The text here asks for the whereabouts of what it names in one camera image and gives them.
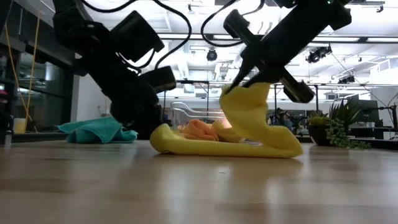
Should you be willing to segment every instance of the green towel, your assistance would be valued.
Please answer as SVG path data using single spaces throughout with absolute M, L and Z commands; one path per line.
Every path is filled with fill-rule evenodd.
M 69 134 L 67 141 L 71 143 L 126 143 L 137 139 L 135 131 L 126 131 L 112 116 L 66 123 L 58 128 Z

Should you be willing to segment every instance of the succulent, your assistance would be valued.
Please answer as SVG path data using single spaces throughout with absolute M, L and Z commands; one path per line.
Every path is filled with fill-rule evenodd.
M 328 114 L 319 112 L 315 116 L 311 116 L 308 122 L 310 125 L 326 125 L 329 122 Z
M 330 140 L 330 144 L 349 148 L 349 149 L 370 149 L 370 143 L 365 143 L 362 141 L 349 140 L 346 132 L 345 132 L 345 122 L 336 118 L 330 120 L 329 123 L 326 124 L 329 128 L 326 129 L 326 137 Z
M 360 111 L 361 108 L 358 102 L 350 99 L 346 104 L 344 104 L 344 99 L 342 99 L 340 104 L 332 104 L 329 110 L 329 117 L 331 120 L 340 119 L 344 121 L 343 126 L 348 127 L 349 125 L 355 123 L 354 119 Z

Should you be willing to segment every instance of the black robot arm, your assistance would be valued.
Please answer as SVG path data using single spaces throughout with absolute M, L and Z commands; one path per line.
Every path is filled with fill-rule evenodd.
M 350 10 L 344 5 L 349 0 L 272 0 L 279 7 L 294 7 L 278 25 L 265 36 L 254 35 L 249 22 L 233 10 L 224 22 L 224 28 L 234 38 L 240 38 L 247 47 L 242 52 L 241 69 L 231 89 L 238 86 L 253 67 L 259 73 L 245 83 L 268 82 L 284 85 L 284 93 L 297 103 L 308 103 L 314 92 L 303 81 L 300 83 L 285 69 L 323 29 L 334 30 L 351 23 Z
M 53 0 L 53 24 L 58 41 L 81 55 L 75 65 L 90 74 L 112 101 L 111 114 L 120 123 L 148 139 L 163 123 L 156 93 L 175 88 L 170 67 L 139 75 L 138 61 L 150 50 L 164 48 L 159 36 L 141 15 L 133 11 L 112 30 L 94 22 L 80 0 Z

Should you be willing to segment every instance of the yellow towel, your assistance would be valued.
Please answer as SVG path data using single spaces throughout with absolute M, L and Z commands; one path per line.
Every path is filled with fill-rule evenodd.
M 290 158 L 303 153 L 301 144 L 285 127 L 266 124 L 268 83 L 257 83 L 250 88 L 236 87 L 220 97 L 220 105 L 227 120 L 239 136 L 256 140 L 262 146 L 248 144 L 188 140 L 173 132 L 167 124 L 159 126 L 151 135 L 150 143 L 159 152 L 181 155 L 244 156 Z
M 215 121 L 211 128 L 217 133 L 222 142 L 241 143 L 244 141 L 244 138 L 236 134 L 234 128 L 226 128 L 222 120 Z

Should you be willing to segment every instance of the desk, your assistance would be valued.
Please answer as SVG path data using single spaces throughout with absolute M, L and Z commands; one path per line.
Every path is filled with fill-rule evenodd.
M 0 223 L 396 223 L 397 153 L 303 148 L 262 159 L 14 144 L 0 149 Z
M 397 129 L 380 127 L 380 128 L 350 128 L 349 135 L 362 138 L 384 139 L 385 132 L 398 132 Z

